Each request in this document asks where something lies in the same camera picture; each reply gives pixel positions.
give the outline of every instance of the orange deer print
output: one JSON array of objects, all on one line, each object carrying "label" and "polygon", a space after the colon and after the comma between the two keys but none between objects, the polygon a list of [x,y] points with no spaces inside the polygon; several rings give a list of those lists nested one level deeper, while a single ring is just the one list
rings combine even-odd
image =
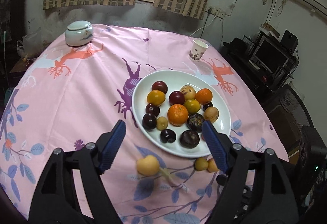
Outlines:
[{"label": "orange deer print", "polygon": [[212,61],[212,64],[210,64],[209,62],[203,60],[204,62],[206,62],[207,64],[210,65],[210,67],[212,68],[212,70],[214,71],[214,74],[215,74],[215,79],[217,79],[217,81],[219,82],[218,86],[220,86],[225,92],[228,92],[229,94],[233,95],[233,87],[235,87],[235,90],[236,92],[238,91],[238,87],[230,82],[226,82],[224,79],[223,79],[223,75],[226,75],[226,74],[234,74],[231,67],[230,66],[226,66],[226,64],[224,64],[222,61],[218,60],[218,59],[215,59],[219,62],[221,62],[224,67],[217,67],[214,63],[214,61]]},{"label": "orange deer print", "polygon": [[64,68],[67,69],[67,74],[65,75],[71,74],[72,71],[67,65],[65,65],[65,62],[68,59],[86,59],[91,57],[93,54],[103,50],[103,44],[101,46],[101,49],[99,50],[93,50],[92,45],[90,44],[87,44],[87,47],[88,47],[87,50],[80,50],[80,51],[77,51],[75,48],[72,48],[69,53],[61,57],[60,61],[55,61],[55,66],[49,68],[50,74],[54,73],[54,79],[63,73]]}]

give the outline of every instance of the plate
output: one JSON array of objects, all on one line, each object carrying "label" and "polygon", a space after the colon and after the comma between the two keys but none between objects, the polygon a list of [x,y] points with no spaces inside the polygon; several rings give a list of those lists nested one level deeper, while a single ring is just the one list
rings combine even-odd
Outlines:
[{"label": "plate", "polygon": [[[166,143],[163,144],[160,141],[160,131],[158,129],[153,129],[152,131],[146,131],[142,127],[142,119],[145,115],[145,107],[147,103],[147,95],[151,91],[152,84],[156,81],[163,81],[168,86],[168,92],[166,94],[165,102],[160,106],[160,116],[164,116],[167,118],[167,111],[170,108],[170,104],[168,101],[169,95],[171,92],[180,90],[184,85],[192,86],[196,92],[200,89],[208,88],[211,90],[213,94],[212,103],[214,107],[219,110],[219,118],[217,121],[213,123],[215,129],[223,134],[229,135],[231,132],[231,115],[228,110],[228,107],[223,100],[223,98],[219,95],[219,93],[206,82],[201,79],[195,77],[194,75],[175,71],[175,70],[163,70],[156,71],[144,77],[140,82],[138,82],[137,86],[134,89],[132,96],[132,111],[137,122],[138,127],[144,133],[144,135],[151,140],[156,146],[161,149],[185,158],[199,158],[210,155],[210,150],[206,144],[206,142],[201,138],[200,135],[200,143],[197,147],[193,149],[187,149],[180,145],[179,137],[185,130],[188,130],[186,124],[183,124],[181,127],[176,127],[168,124],[168,129],[173,130],[176,133],[177,139],[174,143]],[[198,112],[203,115],[203,110],[200,109]]]}]

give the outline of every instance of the metal bolt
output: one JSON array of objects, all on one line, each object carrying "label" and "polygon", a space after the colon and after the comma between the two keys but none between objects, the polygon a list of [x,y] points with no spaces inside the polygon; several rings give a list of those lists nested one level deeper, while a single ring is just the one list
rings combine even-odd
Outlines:
[{"label": "metal bolt", "polygon": [[87,148],[88,150],[92,150],[92,149],[95,148],[95,144],[94,144],[94,143],[88,143],[88,144],[86,145],[86,148]]},{"label": "metal bolt", "polygon": [[267,149],[266,149],[266,152],[267,152],[268,155],[273,155],[273,154],[275,154],[274,150],[271,149],[271,148],[267,148]]},{"label": "metal bolt", "polygon": [[56,148],[54,151],[53,151],[53,154],[55,155],[59,155],[61,153],[62,149],[61,148]]},{"label": "metal bolt", "polygon": [[235,150],[241,150],[241,148],[242,148],[242,146],[240,145],[240,144],[233,144],[233,148],[235,149]]}]

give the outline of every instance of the cup rim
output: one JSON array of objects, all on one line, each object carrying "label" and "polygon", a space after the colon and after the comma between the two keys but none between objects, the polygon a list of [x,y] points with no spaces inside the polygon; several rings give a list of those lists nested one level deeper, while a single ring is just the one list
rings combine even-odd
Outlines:
[{"label": "cup rim", "polygon": [[199,46],[201,46],[202,48],[209,48],[209,46],[207,44],[205,44],[203,41],[199,40],[199,39],[194,39],[193,42]]}]

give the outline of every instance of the tablecloth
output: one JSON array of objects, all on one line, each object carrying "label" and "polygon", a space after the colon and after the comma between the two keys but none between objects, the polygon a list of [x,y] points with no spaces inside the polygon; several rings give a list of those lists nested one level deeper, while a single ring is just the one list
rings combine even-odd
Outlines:
[{"label": "tablecloth", "polygon": [[[221,187],[217,173],[197,172],[194,160],[153,145],[137,128],[131,98],[146,75],[184,71],[213,86],[231,113],[230,140],[263,152],[287,153],[267,115],[241,78],[209,44],[198,62],[188,57],[192,38],[146,28],[93,25],[94,39],[80,48],[58,37],[27,70],[1,119],[0,182],[28,218],[31,199],[51,152],[81,149],[126,122],[127,133],[112,168],[101,176],[124,223],[204,223]],[[136,171],[136,161],[154,155],[172,180]],[[82,211],[90,215],[80,175],[74,172]]]}]

